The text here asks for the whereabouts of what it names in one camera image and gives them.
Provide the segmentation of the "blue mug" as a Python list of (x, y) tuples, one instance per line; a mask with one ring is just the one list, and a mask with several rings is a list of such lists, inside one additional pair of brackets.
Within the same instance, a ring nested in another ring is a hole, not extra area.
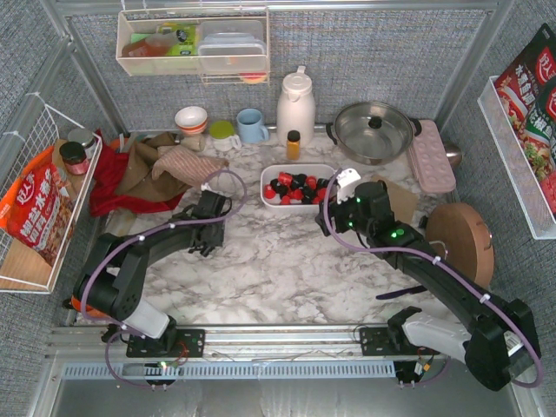
[(269, 139), (269, 132), (260, 110), (243, 109), (238, 113), (236, 122), (242, 143), (256, 144)]

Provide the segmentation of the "pink egg tray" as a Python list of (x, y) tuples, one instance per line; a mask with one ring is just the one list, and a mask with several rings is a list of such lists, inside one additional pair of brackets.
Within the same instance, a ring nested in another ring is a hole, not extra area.
[(456, 179), (434, 121), (411, 118), (414, 139), (407, 149), (412, 172), (427, 194), (450, 193)]

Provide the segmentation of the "steel pot with lid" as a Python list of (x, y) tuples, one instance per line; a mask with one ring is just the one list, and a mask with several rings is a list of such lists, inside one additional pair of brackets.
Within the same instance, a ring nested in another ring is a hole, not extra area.
[(379, 102), (355, 103), (325, 125), (329, 139), (350, 160), (384, 165), (404, 154), (422, 133), (421, 122)]

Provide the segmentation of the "red seasoning packet left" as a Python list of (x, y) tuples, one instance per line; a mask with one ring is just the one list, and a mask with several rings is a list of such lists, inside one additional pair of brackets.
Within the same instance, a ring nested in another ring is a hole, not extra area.
[(61, 191), (52, 146), (35, 156), (1, 200), (1, 229), (53, 266), (66, 231), (72, 201)]

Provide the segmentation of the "white orange striped bowl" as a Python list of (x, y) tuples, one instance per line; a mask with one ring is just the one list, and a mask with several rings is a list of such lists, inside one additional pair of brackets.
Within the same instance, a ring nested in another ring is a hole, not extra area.
[(188, 106), (175, 114), (175, 124), (185, 135), (201, 134), (208, 125), (208, 113), (199, 106)]

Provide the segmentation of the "white thermos jug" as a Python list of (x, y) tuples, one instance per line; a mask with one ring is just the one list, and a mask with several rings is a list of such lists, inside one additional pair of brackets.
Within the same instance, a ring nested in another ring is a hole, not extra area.
[(313, 83), (300, 65), (296, 72), (286, 75), (281, 83), (277, 103), (276, 134), (279, 142), (286, 144), (288, 132), (300, 133), (300, 145), (307, 148), (314, 138), (316, 104)]

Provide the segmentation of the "brown cardboard piece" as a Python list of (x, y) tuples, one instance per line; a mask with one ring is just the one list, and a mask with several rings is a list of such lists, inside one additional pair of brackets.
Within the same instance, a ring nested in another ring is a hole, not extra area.
[(372, 180), (386, 183), (390, 205), (394, 212), (395, 219), (401, 222), (411, 223), (414, 212), (417, 209), (419, 201), (418, 196), (380, 175), (373, 175)]

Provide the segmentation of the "clear plastic food container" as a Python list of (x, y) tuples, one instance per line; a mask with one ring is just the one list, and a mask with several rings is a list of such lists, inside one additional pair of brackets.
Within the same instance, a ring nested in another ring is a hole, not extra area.
[(205, 21), (200, 25), (199, 34), (197, 55), (205, 73), (239, 74), (267, 69), (267, 45), (261, 21)]

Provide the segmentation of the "orange cup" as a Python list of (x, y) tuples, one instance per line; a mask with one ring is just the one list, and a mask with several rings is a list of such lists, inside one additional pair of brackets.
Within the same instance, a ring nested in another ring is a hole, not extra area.
[[(75, 310), (80, 312), (82, 310), (81, 302), (75, 297), (70, 297), (63, 301), (63, 307), (68, 310)], [(90, 305), (86, 305), (86, 313), (92, 317), (104, 317), (104, 314), (99, 310), (92, 308)]]

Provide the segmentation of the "silver lid jar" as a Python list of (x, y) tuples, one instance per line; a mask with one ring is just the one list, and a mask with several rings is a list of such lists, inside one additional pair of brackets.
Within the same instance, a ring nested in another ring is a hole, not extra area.
[(89, 160), (91, 160), (94, 156), (96, 151), (96, 137), (90, 130), (85, 128), (72, 129), (68, 133), (68, 141), (80, 143), (83, 146), (85, 155)]

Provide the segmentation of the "white rectangular storage basket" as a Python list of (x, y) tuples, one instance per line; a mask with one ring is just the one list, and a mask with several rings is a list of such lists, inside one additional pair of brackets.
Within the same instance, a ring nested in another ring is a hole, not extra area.
[(290, 163), (290, 164), (275, 164), (266, 167), (260, 177), (260, 198), (264, 207), (272, 215), (316, 215), (319, 212), (317, 204), (302, 204), (300, 201), (294, 202), (289, 205), (281, 205), (279, 196), (274, 199), (267, 199), (264, 195), (264, 188), (270, 181), (277, 178), (281, 172), (289, 174), (307, 174), (315, 176), (316, 178), (329, 179), (334, 169), (322, 163)]

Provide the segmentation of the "brown cloth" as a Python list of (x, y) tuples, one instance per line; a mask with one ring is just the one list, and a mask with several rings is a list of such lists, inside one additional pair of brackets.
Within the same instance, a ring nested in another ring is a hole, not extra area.
[(115, 194), (147, 202), (166, 202), (190, 189), (189, 185), (166, 171), (156, 179), (152, 176), (155, 162), (159, 159), (159, 150), (175, 146), (175, 139), (176, 134), (164, 132), (144, 142), (135, 142), (128, 153), (127, 166)]

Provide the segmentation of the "orange spice bottle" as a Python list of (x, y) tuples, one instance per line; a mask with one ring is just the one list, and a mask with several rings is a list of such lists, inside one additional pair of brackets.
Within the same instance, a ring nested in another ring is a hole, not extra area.
[(287, 133), (286, 156), (289, 160), (298, 160), (301, 155), (301, 134), (298, 130)]

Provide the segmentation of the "steel ladle bowl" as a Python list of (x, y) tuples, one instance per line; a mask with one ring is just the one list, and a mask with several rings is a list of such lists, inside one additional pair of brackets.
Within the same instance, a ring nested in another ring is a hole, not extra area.
[(446, 157), (452, 169), (457, 169), (463, 159), (463, 153), (459, 146), (452, 142), (443, 143)]

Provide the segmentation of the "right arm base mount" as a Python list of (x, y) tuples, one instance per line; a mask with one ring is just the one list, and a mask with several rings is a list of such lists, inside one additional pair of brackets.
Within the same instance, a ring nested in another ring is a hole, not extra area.
[(359, 329), (361, 352), (364, 356), (417, 355), (419, 346), (405, 336), (402, 325), (421, 309), (408, 307), (392, 316), (386, 326)]

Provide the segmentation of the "dark lid jar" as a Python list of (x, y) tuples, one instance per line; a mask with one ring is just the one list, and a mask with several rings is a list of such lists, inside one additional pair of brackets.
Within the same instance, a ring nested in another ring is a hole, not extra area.
[(66, 170), (72, 175), (86, 175), (89, 170), (89, 159), (82, 144), (65, 142), (59, 148)]

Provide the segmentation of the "red cloth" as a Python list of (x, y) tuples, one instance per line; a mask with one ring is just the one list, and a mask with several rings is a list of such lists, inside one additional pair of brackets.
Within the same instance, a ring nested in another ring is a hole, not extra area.
[(185, 192), (166, 202), (147, 202), (143, 199), (115, 194), (127, 166), (128, 153), (129, 151), (118, 153), (109, 145), (102, 145), (93, 175), (95, 185), (89, 195), (90, 214), (102, 216), (114, 209), (128, 209), (136, 214), (151, 214), (175, 209)]

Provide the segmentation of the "round wooden cutting board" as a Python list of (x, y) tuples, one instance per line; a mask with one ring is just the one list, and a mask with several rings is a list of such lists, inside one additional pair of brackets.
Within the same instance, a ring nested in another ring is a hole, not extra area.
[(437, 206), (427, 220), (425, 237), (447, 263), (477, 285), (493, 278), (492, 234), (480, 214), (463, 202)]

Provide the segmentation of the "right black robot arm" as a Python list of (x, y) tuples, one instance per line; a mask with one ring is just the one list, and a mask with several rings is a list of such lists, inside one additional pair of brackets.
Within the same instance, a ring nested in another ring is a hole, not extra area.
[(324, 235), (344, 247), (353, 231), (367, 240), (361, 249), (414, 278), (457, 317), (451, 323), (419, 308), (406, 308), (389, 323), (393, 342), (406, 339), (465, 364), (484, 387), (499, 391), (512, 382), (538, 387), (544, 378), (531, 309), (521, 300), (504, 301), (465, 277), (434, 253), (421, 233), (395, 219), (386, 183), (347, 180), (338, 170), (327, 181), (315, 220)]

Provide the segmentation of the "pink striped cloth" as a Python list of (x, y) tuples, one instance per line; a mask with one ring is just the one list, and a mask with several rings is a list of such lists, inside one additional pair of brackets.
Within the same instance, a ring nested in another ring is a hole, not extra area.
[(176, 180), (195, 188), (200, 188), (211, 175), (229, 166), (227, 159), (200, 156), (182, 145), (162, 146), (157, 152), (158, 159), (152, 168), (154, 180), (168, 173)]

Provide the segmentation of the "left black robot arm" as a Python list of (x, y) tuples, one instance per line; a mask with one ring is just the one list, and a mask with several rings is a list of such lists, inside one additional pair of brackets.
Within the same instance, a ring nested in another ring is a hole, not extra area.
[(74, 287), (73, 307), (97, 311), (168, 351), (177, 341), (175, 320), (142, 298), (147, 269), (184, 249), (208, 256), (223, 244), (222, 218), (231, 208), (230, 198), (206, 190), (198, 203), (159, 227), (136, 235), (101, 235)]

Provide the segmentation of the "green lid white cup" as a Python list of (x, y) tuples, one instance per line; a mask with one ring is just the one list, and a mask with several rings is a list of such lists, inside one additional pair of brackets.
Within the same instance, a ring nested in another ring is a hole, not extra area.
[(212, 138), (214, 148), (221, 152), (239, 149), (242, 146), (239, 136), (231, 122), (219, 120), (213, 122), (209, 127), (209, 135)]

